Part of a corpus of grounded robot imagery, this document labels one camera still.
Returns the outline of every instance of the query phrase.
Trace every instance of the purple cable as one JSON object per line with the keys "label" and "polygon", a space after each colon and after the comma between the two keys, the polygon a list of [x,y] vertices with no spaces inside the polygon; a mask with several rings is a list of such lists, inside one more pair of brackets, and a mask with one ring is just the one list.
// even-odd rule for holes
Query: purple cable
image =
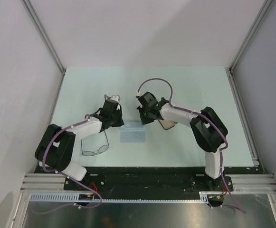
{"label": "purple cable", "polygon": [[57,208],[54,208],[54,209],[52,209],[52,210],[48,210],[48,211],[45,211],[45,212],[38,212],[38,211],[35,211],[32,207],[30,207],[30,210],[31,210],[32,213],[34,213],[34,214],[36,214],[36,215],[46,215],[46,214],[49,214],[49,213],[54,212],[54,211],[56,211],[56,210],[59,210],[59,209],[61,209],[61,208],[63,208],[63,207],[68,207],[68,206],[71,206],[71,205],[73,205],[73,203],[63,204],[63,205],[61,205],[61,206],[59,206],[59,207],[57,207]]}
{"label": "purple cable", "polygon": [[211,205],[210,202],[208,202],[208,205],[209,205],[211,208],[233,208],[233,209],[240,210],[238,207],[235,207],[235,206],[233,206],[233,205],[221,205],[221,206],[213,207],[213,206]]}
{"label": "purple cable", "polygon": [[230,197],[232,198],[233,202],[236,204],[237,207],[235,206],[232,206],[232,205],[225,205],[224,207],[229,207],[229,208],[236,208],[238,210],[240,210],[242,213],[246,213],[240,206],[239,204],[237,203],[237,201],[235,200],[235,198],[233,197],[233,195],[231,194],[230,190],[228,189],[228,185],[226,184],[226,181],[224,179],[224,176],[223,176],[223,171],[222,171],[222,165],[223,165],[223,155],[222,155],[222,151],[225,150],[226,148],[228,148],[228,141],[226,139],[226,137],[222,134],[222,132],[219,130],[219,128],[209,119],[207,118],[205,115],[201,114],[201,113],[198,113],[198,112],[195,112],[193,110],[190,110],[190,109],[186,109],[186,108],[182,108],[182,107],[178,107],[178,106],[175,106],[171,103],[171,99],[172,99],[172,95],[173,95],[173,89],[172,89],[172,86],[171,84],[163,79],[163,78],[159,78],[159,77],[154,77],[154,78],[150,78],[146,81],[144,81],[139,89],[138,89],[138,92],[140,92],[142,86],[146,83],[146,82],[149,82],[149,81],[153,81],[153,80],[160,80],[160,81],[163,81],[165,83],[167,83],[171,89],[171,95],[170,95],[170,98],[169,98],[169,105],[172,107],[172,108],[175,108],[175,109],[178,109],[178,110],[182,110],[182,111],[185,111],[185,112],[188,112],[188,113],[191,113],[191,114],[195,114],[195,115],[199,115],[201,116],[203,119],[205,119],[217,132],[218,134],[221,136],[221,138],[223,139],[224,143],[225,143],[225,146],[223,148],[220,149],[219,153],[220,153],[220,175],[221,175],[221,178],[222,178],[222,181],[230,195]]}
{"label": "purple cable", "polygon": [[[46,166],[45,166],[45,162],[46,162],[46,158],[47,158],[49,149],[50,149],[50,147],[52,146],[52,144],[53,144],[53,142],[55,141],[55,139],[56,139],[62,132],[66,131],[66,130],[68,130],[68,129],[70,129],[70,128],[73,128],[73,127],[76,127],[76,126],[79,126],[79,125],[81,125],[81,124],[84,124],[84,123],[88,122],[88,120],[90,119],[90,115],[86,115],[85,118],[86,118],[86,119],[85,119],[84,121],[75,123],[75,124],[73,124],[73,125],[70,125],[70,126],[68,126],[68,127],[65,127],[65,128],[63,128],[63,129],[61,129],[55,136],[53,136],[53,138],[52,138],[51,141],[49,142],[47,148],[45,149],[45,153],[44,153],[43,160],[42,160],[42,167],[43,167],[43,170],[44,170],[45,172],[54,171],[53,169],[47,169]],[[78,185],[81,185],[83,188],[86,188],[87,190],[92,191],[94,194],[96,194],[96,195],[100,198],[100,201],[99,201],[97,204],[95,204],[95,205],[93,205],[93,206],[89,206],[89,207],[88,207],[88,206],[79,205],[80,208],[87,208],[87,209],[95,208],[95,207],[99,206],[99,205],[102,203],[102,201],[103,201],[102,196],[101,196],[98,192],[96,192],[95,190],[93,190],[93,189],[87,187],[86,185],[82,184],[81,182],[77,181],[76,179],[67,176],[67,175],[64,174],[63,172],[58,172],[58,173],[62,174],[62,175],[65,176],[66,178],[69,178],[70,180],[72,180],[73,182],[77,183]],[[52,210],[46,211],[46,212],[36,212],[36,211],[34,211],[33,209],[31,209],[31,211],[32,211],[33,213],[35,213],[35,214],[44,215],[44,214],[51,213],[51,212],[56,211],[56,210],[58,210],[58,209],[60,209],[60,208],[63,208],[63,207],[66,207],[66,206],[70,206],[70,205],[73,205],[73,203],[64,204],[64,205],[62,205],[62,206],[59,206],[59,207],[57,207],[57,208],[55,208],[55,209],[52,209]]]}

